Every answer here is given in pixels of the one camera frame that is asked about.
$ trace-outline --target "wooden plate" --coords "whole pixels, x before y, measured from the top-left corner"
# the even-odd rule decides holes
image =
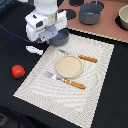
[[[56,70],[64,78],[74,78],[82,73],[83,63],[76,56],[66,55],[57,61]]]

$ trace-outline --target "black tablecloth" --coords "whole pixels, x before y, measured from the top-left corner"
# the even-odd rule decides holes
[[[25,16],[33,9],[34,7],[25,4],[7,6],[0,12],[0,24],[27,39]],[[91,128],[127,128],[128,44],[73,30],[69,32],[115,45]],[[52,128],[79,128],[52,113],[13,97],[41,57],[27,52],[27,45],[43,49],[44,52],[48,47],[46,43],[26,42],[0,28],[0,105],[29,115]],[[16,64],[22,65],[26,71],[22,79],[15,79],[11,74],[11,68]]]

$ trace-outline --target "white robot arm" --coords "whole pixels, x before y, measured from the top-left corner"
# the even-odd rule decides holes
[[[67,25],[66,11],[58,13],[57,0],[19,0],[34,4],[35,10],[25,17],[26,32],[30,41],[48,41]]]

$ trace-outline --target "red tomato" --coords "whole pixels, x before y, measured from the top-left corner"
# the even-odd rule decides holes
[[[25,70],[21,65],[14,65],[12,67],[12,75],[15,78],[22,78],[25,75]]]

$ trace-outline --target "silver fork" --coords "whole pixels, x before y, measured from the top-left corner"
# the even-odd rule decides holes
[[[47,77],[47,78],[50,78],[52,80],[61,80],[63,81],[64,83],[67,83],[67,84],[70,84],[72,86],[75,86],[77,88],[80,88],[80,89],[85,89],[86,87],[82,84],[79,84],[79,83],[76,83],[74,81],[71,81],[71,80],[68,80],[68,79],[65,79],[65,78],[61,78],[61,77],[58,77],[57,75],[54,75],[52,74],[51,72],[45,72],[44,75]]]

